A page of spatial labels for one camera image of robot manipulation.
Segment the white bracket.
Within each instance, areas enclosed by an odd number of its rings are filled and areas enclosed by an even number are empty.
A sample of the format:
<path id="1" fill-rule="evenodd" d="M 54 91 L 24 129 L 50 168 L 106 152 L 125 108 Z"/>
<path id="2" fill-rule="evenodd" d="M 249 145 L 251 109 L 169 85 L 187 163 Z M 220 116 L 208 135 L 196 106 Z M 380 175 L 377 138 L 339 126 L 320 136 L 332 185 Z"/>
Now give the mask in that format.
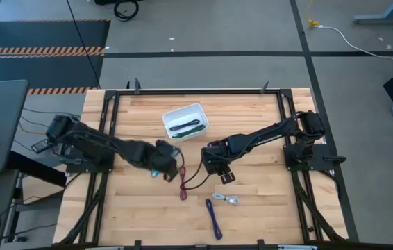
<path id="1" fill-rule="evenodd" d="M 278 250 L 318 250 L 317 246 L 300 244 L 279 244 Z"/>

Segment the hazard-striped black floor mat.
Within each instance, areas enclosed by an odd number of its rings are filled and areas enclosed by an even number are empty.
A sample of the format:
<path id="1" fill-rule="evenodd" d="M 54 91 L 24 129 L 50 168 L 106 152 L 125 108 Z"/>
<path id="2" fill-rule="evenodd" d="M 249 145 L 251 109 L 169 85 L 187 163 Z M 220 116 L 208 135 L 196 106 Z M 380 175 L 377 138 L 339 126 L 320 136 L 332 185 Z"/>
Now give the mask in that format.
<path id="1" fill-rule="evenodd" d="M 28 94 L 100 87 L 108 19 L 0 21 L 0 81 L 27 80 Z"/>

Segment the white plastic bin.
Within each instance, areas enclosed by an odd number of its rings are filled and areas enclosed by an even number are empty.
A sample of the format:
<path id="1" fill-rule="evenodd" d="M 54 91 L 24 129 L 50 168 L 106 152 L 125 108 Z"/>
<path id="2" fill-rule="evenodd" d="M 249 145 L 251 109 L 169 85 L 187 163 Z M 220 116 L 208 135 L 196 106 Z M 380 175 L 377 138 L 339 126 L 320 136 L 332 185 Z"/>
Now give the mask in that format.
<path id="1" fill-rule="evenodd" d="M 199 123 L 180 128 L 176 131 L 170 130 L 174 126 L 188 124 L 193 120 L 199 120 Z M 162 116 L 162 122 L 169 139 L 174 142 L 182 142 L 204 135 L 209 127 L 208 118 L 202 105 L 199 103 L 193 103 L 189 106 L 166 112 Z"/>

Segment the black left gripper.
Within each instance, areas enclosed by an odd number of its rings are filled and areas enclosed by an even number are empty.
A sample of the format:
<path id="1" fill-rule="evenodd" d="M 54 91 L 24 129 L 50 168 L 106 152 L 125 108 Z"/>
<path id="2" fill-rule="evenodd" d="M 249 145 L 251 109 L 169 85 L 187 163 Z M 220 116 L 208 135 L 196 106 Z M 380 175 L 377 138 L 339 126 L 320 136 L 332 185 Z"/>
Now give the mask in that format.
<path id="1" fill-rule="evenodd" d="M 163 179 L 171 182 L 179 173 L 176 157 L 181 153 L 181 150 L 165 140 L 156 140 L 155 146 L 153 169 L 164 173 Z"/>

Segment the black aluminium table frame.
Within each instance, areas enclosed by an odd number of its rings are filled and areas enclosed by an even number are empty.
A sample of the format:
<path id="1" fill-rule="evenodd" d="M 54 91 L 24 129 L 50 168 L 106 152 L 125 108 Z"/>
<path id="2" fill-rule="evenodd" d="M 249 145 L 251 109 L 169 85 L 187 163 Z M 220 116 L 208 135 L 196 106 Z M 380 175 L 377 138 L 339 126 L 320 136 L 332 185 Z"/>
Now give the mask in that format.
<path id="1" fill-rule="evenodd" d="M 91 214 L 86 239 L 101 246 L 166 250 L 302 243 L 284 140 L 256 147 L 236 160 L 231 166 L 236 179 L 227 185 L 207 175 L 199 161 L 201 148 L 211 141 L 257 131 L 292 110 L 312 110 L 309 89 L 124 90 L 118 97 L 90 90 L 81 119 L 122 139 L 155 142 L 167 138 L 162 116 L 193 103 L 202 105 L 209 127 L 204 135 L 178 143 L 190 180 L 187 199 L 179 197 L 179 178 L 154 178 L 115 158 L 103 207 Z"/>

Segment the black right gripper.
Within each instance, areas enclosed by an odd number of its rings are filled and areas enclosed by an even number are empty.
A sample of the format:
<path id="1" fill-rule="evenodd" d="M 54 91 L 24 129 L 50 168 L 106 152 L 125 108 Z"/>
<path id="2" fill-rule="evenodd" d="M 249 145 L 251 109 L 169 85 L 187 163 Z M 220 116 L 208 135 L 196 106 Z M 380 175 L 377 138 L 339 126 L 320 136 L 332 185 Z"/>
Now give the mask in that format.
<path id="1" fill-rule="evenodd" d="M 210 142 L 201 149 L 201 159 L 208 174 L 221 175 L 222 183 L 235 181 L 235 175 L 229 167 L 231 160 L 228 144 L 225 140 Z"/>

